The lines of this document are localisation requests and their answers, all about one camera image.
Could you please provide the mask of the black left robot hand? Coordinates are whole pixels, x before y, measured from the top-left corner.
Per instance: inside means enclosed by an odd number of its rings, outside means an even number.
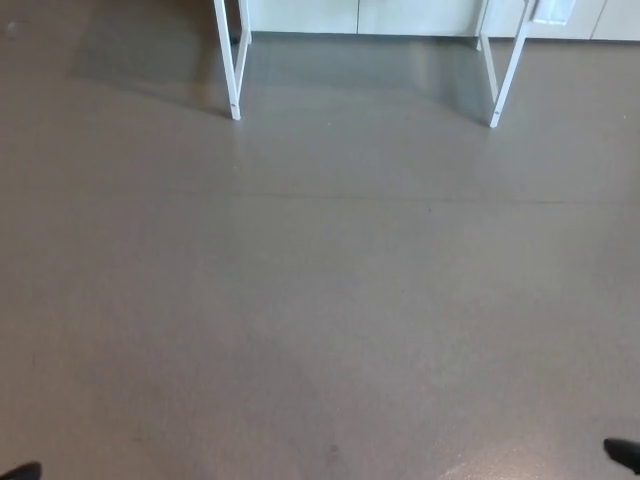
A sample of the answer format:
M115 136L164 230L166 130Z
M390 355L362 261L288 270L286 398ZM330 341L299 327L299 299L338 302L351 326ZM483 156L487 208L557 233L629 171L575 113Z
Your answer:
M31 461L3 472L0 480L40 480L42 465L37 461Z

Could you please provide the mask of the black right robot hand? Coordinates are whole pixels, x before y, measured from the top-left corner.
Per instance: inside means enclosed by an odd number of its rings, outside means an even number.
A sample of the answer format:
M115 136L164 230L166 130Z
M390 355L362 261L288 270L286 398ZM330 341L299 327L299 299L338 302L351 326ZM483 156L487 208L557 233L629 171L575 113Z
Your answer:
M640 474L640 443L620 438L606 438L603 449L615 463Z

